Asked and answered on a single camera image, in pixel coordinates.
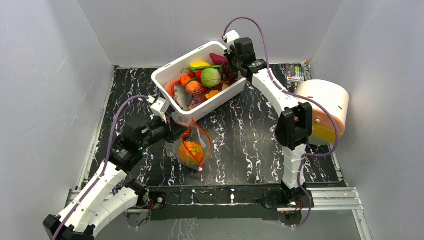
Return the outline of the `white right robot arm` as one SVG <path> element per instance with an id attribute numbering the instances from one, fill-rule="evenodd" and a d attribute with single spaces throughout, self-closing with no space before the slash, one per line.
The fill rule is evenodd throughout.
<path id="1" fill-rule="evenodd" d="M 226 35 L 223 41 L 230 69 L 259 90 L 278 114 L 275 137 L 283 148 L 284 164 L 281 190 L 262 202 L 265 206 L 295 207 L 305 196 L 303 158 L 312 134 L 312 106 L 301 103 L 276 80 L 269 63 L 256 57 L 250 38 Z"/>

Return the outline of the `clear zip top bag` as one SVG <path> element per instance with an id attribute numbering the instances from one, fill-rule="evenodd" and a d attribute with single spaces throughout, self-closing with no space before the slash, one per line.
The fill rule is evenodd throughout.
<path id="1" fill-rule="evenodd" d="M 186 130 L 174 142 L 165 144 L 166 155 L 190 169 L 202 172 L 212 152 L 210 136 L 193 118 L 187 122 L 180 121 L 178 126 Z"/>

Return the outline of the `dark toy grapes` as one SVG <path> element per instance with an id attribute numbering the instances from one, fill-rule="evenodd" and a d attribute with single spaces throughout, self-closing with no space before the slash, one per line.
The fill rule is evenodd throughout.
<path id="1" fill-rule="evenodd" d="M 221 81 L 229 84 L 230 82 L 236 81 L 239 77 L 238 72 L 233 72 L 228 63 L 220 65 L 221 68 L 218 70 L 221 75 Z"/>

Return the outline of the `orange toy pineapple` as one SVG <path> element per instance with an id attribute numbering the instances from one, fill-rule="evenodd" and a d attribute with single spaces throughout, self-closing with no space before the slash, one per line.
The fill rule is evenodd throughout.
<path id="1" fill-rule="evenodd" d="M 179 160 L 186 166 L 199 166 L 204 157 L 204 149 L 195 141 L 183 141 L 178 148 Z"/>

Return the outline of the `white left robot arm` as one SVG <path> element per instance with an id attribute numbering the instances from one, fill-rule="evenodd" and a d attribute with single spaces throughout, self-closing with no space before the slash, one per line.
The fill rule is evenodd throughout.
<path id="1" fill-rule="evenodd" d="M 128 182 L 116 195 L 107 197 L 143 159 L 150 146 L 173 143 L 188 130 L 172 117 L 155 116 L 145 125 L 126 125 L 113 142 L 105 161 L 79 195 L 57 215 L 48 215 L 43 226 L 51 240 L 93 240 L 100 231 L 132 207 L 149 203 L 148 187 L 136 180 Z"/>

